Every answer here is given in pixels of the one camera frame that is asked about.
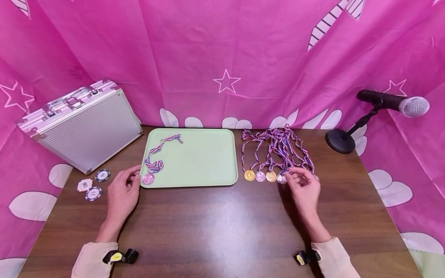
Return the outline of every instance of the left hand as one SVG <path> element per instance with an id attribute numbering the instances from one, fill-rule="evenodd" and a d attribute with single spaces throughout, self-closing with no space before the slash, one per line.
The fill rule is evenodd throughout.
<path id="1" fill-rule="evenodd" d="M 108 187 L 107 221 L 123 224 L 139 199 L 140 165 L 121 171 Z"/>

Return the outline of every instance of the pink backdrop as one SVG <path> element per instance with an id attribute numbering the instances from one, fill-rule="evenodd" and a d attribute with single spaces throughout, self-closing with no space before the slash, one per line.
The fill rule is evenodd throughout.
<path id="1" fill-rule="evenodd" d="M 147 125 L 348 129 L 360 89 L 424 96 L 354 137 L 409 248 L 445 246 L 445 3 L 0 1 L 0 268 L 15 277 L 71 167 L 15 122 L 111 79 Z"/>

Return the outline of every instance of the briefcase handle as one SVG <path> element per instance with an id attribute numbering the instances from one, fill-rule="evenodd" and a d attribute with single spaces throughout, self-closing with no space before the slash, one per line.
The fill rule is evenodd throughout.
<path id="1" fill-rule="evenodd" d="M 92 97 L 93 95 L 97 94 L 100 91 L 100 89 L 93 88 L 91 86 L 88 87 L 80 87 L 76 91 L 73 91 L 67 95 L 64 95 L 63 97 L 59 97 L 53 101 L 50 101 L 46 104 L 46 107 L 44 108 L 44 114 L 45 116 L 52 117 L 58 111 L 54 111 L 54 107 L 59 104 L 65 104 L 70 109 L 74 110 L 79 107 L 81 107 L 83 104 L 85 104 L 81 99 L 77 98 L 82 93 L 88 93 L 89 97 Z"/>

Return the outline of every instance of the striped ribbon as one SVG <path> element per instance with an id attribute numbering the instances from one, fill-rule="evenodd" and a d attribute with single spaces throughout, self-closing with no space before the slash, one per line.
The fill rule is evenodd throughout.
<path id="1" fill-rule="evenodd" d="M 250 169 L 255 168 L 258 164 L 260 164 L 260 159 L 258 157 L 258 150 L 263 144 L 264 141 L 270 140 L 270 144 L 268 147 L 268 154 L 266 156 L 266 161 L 259 166 L 259 171 L 262 171 L 265 166 L 269 166 L 269 171 L 273 171 L 275 166 L 278 166 L 282 169 L 280 174 L 289 172 L 289 167 L 302 167 L 309 168 L 311 173 L 314 173 L 314 163 L 309 156 L 309 152 L 303 148 L 303 141 L 295 135 L 294 131 L 290 128 L 289 125 L 286 125 L 284 129 L 267 129 L 263 133 L 256 133 L 255 135 L 247 129 L 243 130 L 242 140 L 245 142 L 242 147 L 242 165 L 243 171 L 244 168 L 244 159 L 245 159 L 245 147 L 250 142 L 257 142 L 257 148 L 255 150 L 255 159 L 256 162 L 252 165 Z M 294 145 L 298 148 L 302 153 L 303 157 L 301 157 L 292 146 Z M 283 161 L 282 163 L 276 163 L 273 159 L 272 153 L 278 155 L 278 157 Z"/>
<path id="2" fill-rule="evenodd" d="M 159 152 L 162 150 L 162 147 L 164 146 L 165 142 L 173 141 L 173 140 L 178 140 L 181 144 L 184 143 L 184 142 L 181 140 L 181 135 L 180 135 L 180 134 L 176 134 L 176 135 L 173 135 L 173 136 L 171 136 L 171 137 L 162 139 L 162 140 L 161 140 L 161 144 L 160 144 L 159 146 L 157 146 L 157 147 L 154 148 L 154 149 L 151 149 L 151 150 L 148 152 L 148 156 L 147 156 L 147 158 L 145 159 L 145 165 L 147 166 L 147 169 L 148 169 L 149 171 L 151 171 L 153 174 L 158 173 L 159 171 L 161 171 L 161 170 L 164 168 L 164 162 L 163 162 L 162 160 L 158 160 L 158 161 L 155 161 L 155 162 L 151 163 L 151 162 L 150 162 L 150 157 L 151 157 L 153 154 L 155 154 L 155 153 L 159 153 Z"/>

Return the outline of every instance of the plastic tray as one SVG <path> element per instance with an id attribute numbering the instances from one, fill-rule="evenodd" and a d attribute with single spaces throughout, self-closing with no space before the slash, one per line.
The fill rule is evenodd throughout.
<path id="1" fill-rule="evenodd" d="M 181 134 L 168 141 L 162 150 L 150 157 L 162 160 L 164 168 L 145 188 L 225 186 L 238 180 L 235 137 L 228 129 L 154 129 L 149 133 L 141 167 L 141 177 L 147 173 L 144 163 L 148 152 L 159 146 L 161 139 Z"/>

